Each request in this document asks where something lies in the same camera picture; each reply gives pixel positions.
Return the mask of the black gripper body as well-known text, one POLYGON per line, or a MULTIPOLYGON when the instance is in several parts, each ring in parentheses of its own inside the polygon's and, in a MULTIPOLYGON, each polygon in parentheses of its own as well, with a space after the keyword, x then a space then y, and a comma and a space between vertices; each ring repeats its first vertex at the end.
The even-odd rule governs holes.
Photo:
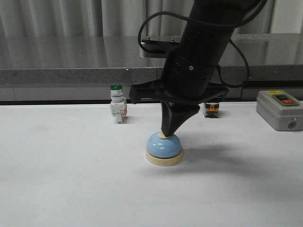
POLYGON ((165 61, 160 79, 132 85, 129 97, 133 104, 150 98, 177 104, 197 105, 214 98, 225 99, 229 90, 211 83, 215 66, 203 66, 172 51, 165 61))

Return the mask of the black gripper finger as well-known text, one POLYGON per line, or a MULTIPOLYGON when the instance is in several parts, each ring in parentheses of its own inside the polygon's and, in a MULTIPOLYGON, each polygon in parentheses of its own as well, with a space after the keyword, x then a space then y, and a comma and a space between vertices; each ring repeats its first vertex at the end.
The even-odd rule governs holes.
POLYGON ((199 105, 174 105, 170 125, 171 132, 174 134, 185 121, 197 114, 199 110, 199 105))
POLYGON ((161 101, 161 131, 165 137, 170 137, 173 133, 171 132, 170 125, 172 121, 173 107, 169 105, 167 101, 161 101))

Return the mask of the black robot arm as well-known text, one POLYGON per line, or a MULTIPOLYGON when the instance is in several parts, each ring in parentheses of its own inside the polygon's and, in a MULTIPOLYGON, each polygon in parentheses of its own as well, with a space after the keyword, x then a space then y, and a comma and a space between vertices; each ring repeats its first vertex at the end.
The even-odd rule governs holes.
POLYGON ((264 0, 196 0, 179 43, 138 39, 140 48, 153 57, 166 59, 160 79, 131 86, 134 104, 145 98, 160 100, 161 131, 169 137, 200 104, 225 99, 229 86, 212 83, 219 61, 234 30, 252 21, 264 0))

